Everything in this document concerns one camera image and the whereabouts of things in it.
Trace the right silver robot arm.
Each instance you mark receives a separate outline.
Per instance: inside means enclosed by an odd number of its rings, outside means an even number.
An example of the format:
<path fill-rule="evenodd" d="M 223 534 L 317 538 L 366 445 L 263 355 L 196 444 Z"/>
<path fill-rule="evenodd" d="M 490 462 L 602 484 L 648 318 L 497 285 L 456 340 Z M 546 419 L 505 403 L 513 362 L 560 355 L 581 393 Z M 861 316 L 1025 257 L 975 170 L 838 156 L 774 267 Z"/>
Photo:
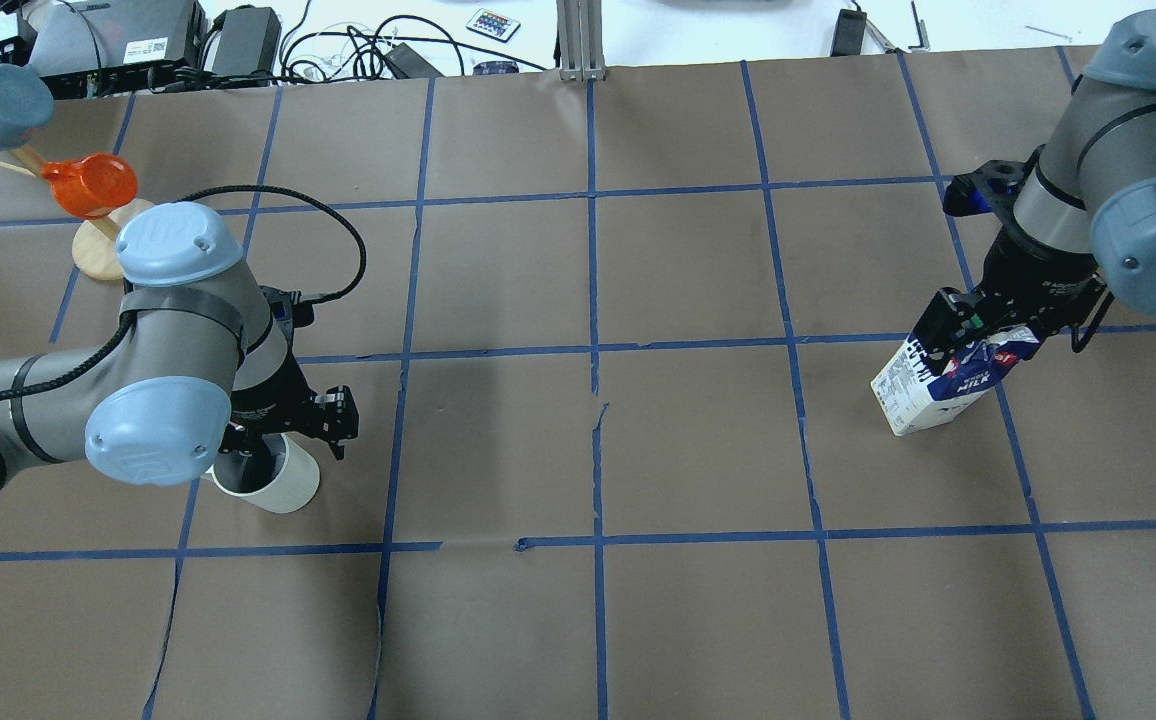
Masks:
<path fill-rule="evenodd" d="M 933 372 L 1016 325 L 1039 340 L 1095 328 L 1104 295 L 1156 316 L 1156 9 L 1110 28 L 1048 142 L 957 176 L 943 209 L 994 214 L 1000 231 L 980 282 L 940 288 L 916 322 Z"/>

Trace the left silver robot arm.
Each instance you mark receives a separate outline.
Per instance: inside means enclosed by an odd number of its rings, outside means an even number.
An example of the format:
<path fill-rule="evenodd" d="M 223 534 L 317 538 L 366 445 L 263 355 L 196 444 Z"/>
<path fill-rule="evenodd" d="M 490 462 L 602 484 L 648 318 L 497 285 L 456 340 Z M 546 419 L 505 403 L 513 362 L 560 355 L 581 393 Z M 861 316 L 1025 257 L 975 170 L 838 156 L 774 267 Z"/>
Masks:
<path fill-rule="evenodd" d="M 292 435 L 342 459 L 360 433 L 351 391 L 310 388 L 295 359 L 310 305 L 259 284 L 206 205 L 153 206 L 113 248 L 127 288 L 104 346 L 0 361 L 0 492 L 84 460 L 133 487 L 208 475 L 271 512 L 307 505 L 319 470 Z"/>

